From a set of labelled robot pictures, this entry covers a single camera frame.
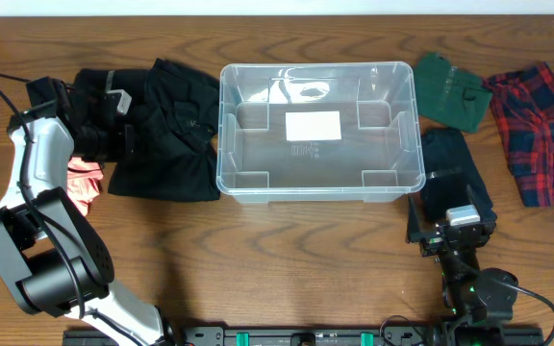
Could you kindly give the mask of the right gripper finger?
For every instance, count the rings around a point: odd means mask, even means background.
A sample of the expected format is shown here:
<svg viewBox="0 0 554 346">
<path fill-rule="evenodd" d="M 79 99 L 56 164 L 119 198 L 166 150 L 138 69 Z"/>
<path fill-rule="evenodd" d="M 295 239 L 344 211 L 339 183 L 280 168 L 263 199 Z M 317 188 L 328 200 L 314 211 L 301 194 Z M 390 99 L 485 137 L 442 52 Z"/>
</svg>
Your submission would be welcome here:
<svg viewBox="0 0 554 346">
<path fill-rule="evenodd" d="M 416 243 L 423 238 L 422 222 L 420 219 L 419 205 L 413 197 L 408 198 L 408 222 L 406 242 Z"/>
<path fill-rule="evenodd" d="M 497 216 L 487 203 L 485 203 L 475 192 L 471 185 L 466 186 L 466 194 L 470 204 L 475 207 L 483 224 L 495 223 Z"/>
</svg>

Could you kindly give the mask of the small black garment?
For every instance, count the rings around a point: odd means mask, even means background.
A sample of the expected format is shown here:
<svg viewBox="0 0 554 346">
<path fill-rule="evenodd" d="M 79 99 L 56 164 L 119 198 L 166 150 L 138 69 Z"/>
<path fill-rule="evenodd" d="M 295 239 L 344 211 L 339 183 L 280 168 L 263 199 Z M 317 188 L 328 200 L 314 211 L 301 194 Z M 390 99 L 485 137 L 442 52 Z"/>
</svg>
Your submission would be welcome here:
<svg viewBox="0 0 554 346">
<path fill-rule="evenodd" d="M 104 130 L 109 130 L 118 122 L 130 123 L 134 108 L 144 103 L 147 76 L 147 69 L 84 68 L 79 71 L 73 86 L 84 121 Z M 132 96 L 132 103 L 126 115 L 116 115 L 107 109 L 106 92 L 113 89 L 124 89 Z"/>
</svg>

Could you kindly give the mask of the pink garment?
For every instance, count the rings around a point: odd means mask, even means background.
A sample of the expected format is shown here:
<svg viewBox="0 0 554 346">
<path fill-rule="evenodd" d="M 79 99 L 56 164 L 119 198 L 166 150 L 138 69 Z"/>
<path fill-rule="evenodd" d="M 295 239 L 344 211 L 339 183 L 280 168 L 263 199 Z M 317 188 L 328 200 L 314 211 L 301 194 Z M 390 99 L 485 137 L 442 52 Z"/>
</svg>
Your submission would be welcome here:
<svg viewBox="0 0 554 346">
<path fill-rule="evenodd" d="M 83 216 L 87 216 L 93 200 L 101 193 L 102 166 L 72 158 L 67 167 L 67 196 Z"/>
</svg>

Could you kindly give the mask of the large black garment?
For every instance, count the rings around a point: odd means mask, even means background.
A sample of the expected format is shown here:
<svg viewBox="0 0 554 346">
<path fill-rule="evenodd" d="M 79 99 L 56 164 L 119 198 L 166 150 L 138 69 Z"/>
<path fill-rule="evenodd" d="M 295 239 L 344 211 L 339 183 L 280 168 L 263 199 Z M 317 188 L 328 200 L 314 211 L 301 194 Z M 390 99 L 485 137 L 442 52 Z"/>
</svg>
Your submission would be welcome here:
<svg viewBox="0 0 554 346">
<path fill-rule="evenodd" d="M 157 59 L 128 113 L 134 152 L 119 161 L 110 194 L 174 202 L 214 201 L 219 82 L 187 65 Z"/>
</svg>

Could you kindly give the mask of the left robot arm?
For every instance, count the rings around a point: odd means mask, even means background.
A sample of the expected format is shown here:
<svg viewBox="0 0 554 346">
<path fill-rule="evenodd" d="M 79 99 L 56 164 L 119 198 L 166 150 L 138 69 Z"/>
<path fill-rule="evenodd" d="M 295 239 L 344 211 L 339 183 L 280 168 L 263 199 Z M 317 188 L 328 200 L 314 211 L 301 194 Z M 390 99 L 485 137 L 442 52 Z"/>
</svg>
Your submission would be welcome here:
<svg viewBox="0 0 554 346">
<path fill-rule="evenodd" d="M 82 90 L 44 77 L 14 110 L 11 179 L 0 201 L 0 277 L 28 314 L 81 320 L 117 345 L 173 345 L 172 327 L 114 278 L 104 241 L 67 194 L 74 156 L 111 161 L 132 150 L 122 89 Z"/>
</svg>

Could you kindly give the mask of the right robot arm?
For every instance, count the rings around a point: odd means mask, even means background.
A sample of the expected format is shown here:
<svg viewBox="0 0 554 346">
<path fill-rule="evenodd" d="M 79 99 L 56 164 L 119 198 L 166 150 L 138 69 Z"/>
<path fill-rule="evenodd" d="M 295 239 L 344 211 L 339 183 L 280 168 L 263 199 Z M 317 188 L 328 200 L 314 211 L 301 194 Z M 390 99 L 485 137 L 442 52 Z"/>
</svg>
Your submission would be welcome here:
<svg viewBox="0 0 554 346">
<path fill-rule="evenodd" d="M 441 265 L 442 299 L 454 316 L 430 326 L 421 335 L 425 345 L 474 345 L 501 340 L 500 325 L 513 318 L 516 276 L 498 269 L 482 269 L 477 250 L 485 246 L 497 216 L 484 206 L 471 186 L 465 205 L 448 209 L 434 224 L 423 220 L 422 208 L 408 199 L 406 241 L 419 245 L 420 254 Z"/>
</svg>

